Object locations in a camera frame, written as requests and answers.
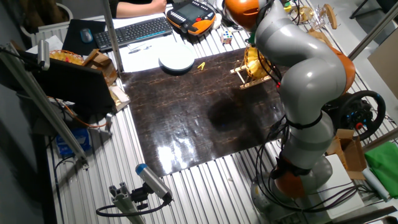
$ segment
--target black monitor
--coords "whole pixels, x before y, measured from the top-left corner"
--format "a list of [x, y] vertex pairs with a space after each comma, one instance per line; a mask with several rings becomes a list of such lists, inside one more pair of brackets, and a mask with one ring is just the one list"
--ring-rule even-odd
[[[19, 54], [37, 61], [36, 54]], [[33, 72], [33, 75], [47, 96], [74, 102], [73, 110], [80, 115], [116, 112], [104, 76], [99, 70], [51, 58], [47, 71]]]

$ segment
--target person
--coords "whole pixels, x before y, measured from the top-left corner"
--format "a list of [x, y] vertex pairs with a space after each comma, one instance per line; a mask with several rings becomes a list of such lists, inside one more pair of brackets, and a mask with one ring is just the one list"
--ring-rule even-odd
[[113, 18], [147, 16], [164, 12], [167, 0], [108, 0]]

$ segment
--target steering wheel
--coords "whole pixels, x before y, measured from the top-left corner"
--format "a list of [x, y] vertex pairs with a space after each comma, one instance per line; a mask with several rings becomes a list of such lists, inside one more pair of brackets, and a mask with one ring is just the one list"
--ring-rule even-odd
[[[372, 106], [362, 100], [365, 96], [373, 98], [377, 103], [377, 117], [373, 119]], [[345, 102], [338, 108], [338, 117], [336, 120], [336, 128], [345, 129], [361, 129], [365, 127], [367, 130], [360, 134], [360, 140], [365, 140], [374, 134], [380, 127], [386, 116], [386, 104], [380, 94], [370, 91], [358, 91], [348, 97]]]

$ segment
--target white round object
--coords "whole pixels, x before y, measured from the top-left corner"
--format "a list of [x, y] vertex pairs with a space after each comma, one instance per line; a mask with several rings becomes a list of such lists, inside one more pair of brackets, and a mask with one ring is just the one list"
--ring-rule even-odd
[[159, 56], [159, 63], [171, 71], [184, 71], [195, 61], [193, 52], [184, 44], [165, 46]]

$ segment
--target green cloth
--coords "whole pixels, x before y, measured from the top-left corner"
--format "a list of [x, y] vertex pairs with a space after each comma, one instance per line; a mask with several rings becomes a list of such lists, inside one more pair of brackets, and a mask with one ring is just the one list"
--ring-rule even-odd
[[365, 153], [370, 170], [393, 198], [398, 198], [398, 147], [386, 142]]

